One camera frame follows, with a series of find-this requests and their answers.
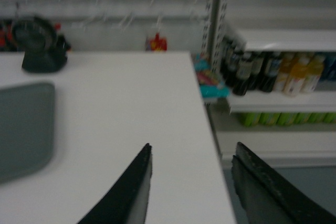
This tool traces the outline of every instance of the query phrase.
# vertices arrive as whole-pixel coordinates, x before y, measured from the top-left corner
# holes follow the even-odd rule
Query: dark bottle
[[[57,36],[56,47],[63,49],[64,51],[71,50],[70,43],[65,39],[63,34]]]
[[[267,93],[273,90],[274,83],[279,73],[281,61],[282,59],[279,52],[272,53],[272,55],[266,59],[266,65],[259,90]]]
[[[236,49],[229,58],[229,63],[227,65],[227,78],[225,84],[230,88],[232,88],[233,85],[235,84],[238,63],[242,56],[243,52],[241,50]]]
[[[245,95],[249,84],[249,77],[252,70],[251,53],[244,53],[243,57],[238,63],[236,73],[236,81],[232,89],[232,93],[236,95]]]
[[[233,53],[233,47],[235,47],[233,40],[227,39],[223,49],[223,59],[220,64],[220,73],[222,74],[224,80],[227,78],[227,65],[229,62],[228,58],[230,58],[231,54]]]
[[[263,66],[265,58],[264,52],[253,52],[252,53],[252,70],[251,75],[248,80],[248,87],[247,90],[255,90],[259,83],[258,83],[258,76],[261,71],[261,67]]]

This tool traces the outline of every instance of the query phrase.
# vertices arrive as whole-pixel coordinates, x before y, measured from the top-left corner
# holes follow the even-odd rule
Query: bottle
[[[308,72],[308,63],[308,58],[301,57],[298,63],[293,66],[283,89],[284,94],[290,95],[292,97],[295,97],[299,94],[303,86],[304,80],[306,79],[306,75]]]
[[[282,57],[282,63],[280,65],[278,77],[275,81],[273,90],[274,91],[282,91],[285,87],[287,78],[289,76],[289,72],[292,67],[292,60],[294,58],[293,52],[285,52]]]
[[[223,68],[222,68],[222,77],[223,80],[227,79],[228,76],[228,65],[230,64],[230,58],[235,50],[236,43],[232,41],[232,43],[229,42],[229,45],[226,47],[225,52],[225,59],[223,62]]]
[[[230,56],[229,64],[227,65],[227,78],[225,81],[225,84],[228,87],[233,87],[233,85],[236,82],[236,74],[237,74],[237,68],[238,63],[243,55],[243,52],[236,49],[233,54]]]
[[[240,114],[240,122],[245,127],[255,126],[258,124],[261,113],[242,113]]]
[[[251,53],[245,52],[243,54],[243,57],[240,59],[238,63],[236,81],[232,89],[233,94],[240,96],[246,94],[248,87],[248,79],[251,75],[251,69],[252,69]]]
[[[273,90],[281,62],[282,59],[279,52],[273,52],[272,55],[268,57],[264,72],[262,73],[263,76],[261,78],[259,90],[267,93]]]
[[[260,52],[260,53],[253,52],[252,53],[252,59],[253,59],[252,69],[251,69],[250,78],[248,79],[247,90],[255,90],[257,88],[258,76],[260,74],[264,58],[265,58],[264,52]]]
[[[301,92],[312,93],[315,90],[324,69],[324,60],[325,57],[323,55],[316,55],[308,64],[308,72]]]
[[[262,113],[259,119],[259,123],[263,125],[275,125],[278,121],[280,113]]]
[[[228,50],[231,47],[231,45],[233,43],[233,40],[231,40],[230,38],[228,38],[228,37],[225,36],[224,39],[223,39],[223,43],[224,43],[224,46],[223,46],[223,58],[222,58],[222,61],[220,63],[220,70],[219,70],[219,72],[222,74],[223,79],[225,79],[224,76],[227,75],[227,61],[226,61],[226,58],[228,57]]]
[[[307,123],[311,113],[298,113],[294,119],[294,124],[304,124]]]
[[[278,125],[290,126],[293,124],[298,113],[281,113],[277,121]]]
[[[323,121],[324,123],[336,123],[336,113],[327,113]]]
[[[308,123],[321,123],[327,113],[311,113]]]
[[[292,67],[298,63],[300,58],[308,58],[308,55],[305,52],[297,52],[294,55],[294,58],[292,60]]]

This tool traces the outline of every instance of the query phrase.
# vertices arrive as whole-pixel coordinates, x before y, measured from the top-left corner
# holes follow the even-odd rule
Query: red item
[[[6,46],[6,39],[5,39],[6,33],[2,30],[0,30],[0,48],[4,48]]]
[[[167,39],[160,38],[160,34],[156,33],[155,38],[149,40],[149,49],[151,51],[167,51]]]

